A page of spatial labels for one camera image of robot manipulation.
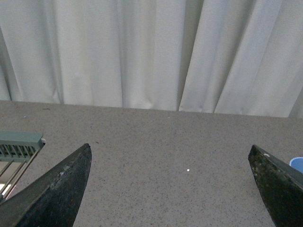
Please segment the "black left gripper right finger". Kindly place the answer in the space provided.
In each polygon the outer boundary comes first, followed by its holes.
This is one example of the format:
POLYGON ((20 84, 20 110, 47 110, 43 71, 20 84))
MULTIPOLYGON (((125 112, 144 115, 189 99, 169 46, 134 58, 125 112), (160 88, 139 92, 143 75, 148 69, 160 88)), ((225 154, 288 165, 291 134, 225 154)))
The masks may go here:
POLYGON ((303 174, 253 145, 248 155, 260 196, 276 227, 303 225, 303 174))

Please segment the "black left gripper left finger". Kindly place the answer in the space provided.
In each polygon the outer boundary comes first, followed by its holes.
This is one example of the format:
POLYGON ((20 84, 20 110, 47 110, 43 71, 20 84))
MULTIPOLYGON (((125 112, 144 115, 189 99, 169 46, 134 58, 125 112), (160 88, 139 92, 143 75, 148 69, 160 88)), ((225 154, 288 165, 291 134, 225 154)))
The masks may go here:
POLYGON ((2 227, 71 227, 85 192, 92 161, 84 144, 28 187, 0 205, 2 227))

